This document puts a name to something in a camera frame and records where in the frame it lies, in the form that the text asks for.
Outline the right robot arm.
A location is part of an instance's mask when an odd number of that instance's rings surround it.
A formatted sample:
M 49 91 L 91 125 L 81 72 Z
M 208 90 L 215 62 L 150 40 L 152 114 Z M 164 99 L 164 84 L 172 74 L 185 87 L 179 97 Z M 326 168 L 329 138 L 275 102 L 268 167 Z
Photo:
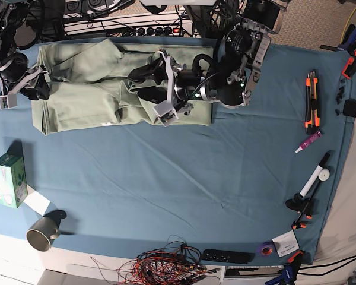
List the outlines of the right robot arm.
M 46 82 L 46 67 L 28 65 L 28 57 L 23 53 L 40 41 L 46 22 L 44 1 L 8 1 L 0 10 L 0 108 L 10 109 L 17 105 L 17 94 L 29 100 L 48 100 L 50 89 Z M 34 18 L 30 26 L 35 32 L 34 39 L 26 45 L 15 41 L 17 30 Z

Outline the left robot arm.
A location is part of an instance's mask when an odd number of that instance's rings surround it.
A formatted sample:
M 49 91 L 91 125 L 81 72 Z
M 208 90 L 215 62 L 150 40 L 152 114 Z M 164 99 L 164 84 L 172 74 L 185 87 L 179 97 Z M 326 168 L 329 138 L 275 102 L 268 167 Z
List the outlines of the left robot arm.
M 191 69 L 176 62 L 164 49 L 150 63 L 128 75 L 135 84 L 153 80 L 155 86 L 138 90 L 138 97 L 155 103 L 163 119 L 189 115 L 193 100 L 218 101 L 225 107 L 246 106 L 261 75 L 263 59 L 278 34 L 288 1 L 242 1 L 232 8 L 215 1 L 212 12 L 228 24 L 218 36 L 213 55 L 198 54 Z

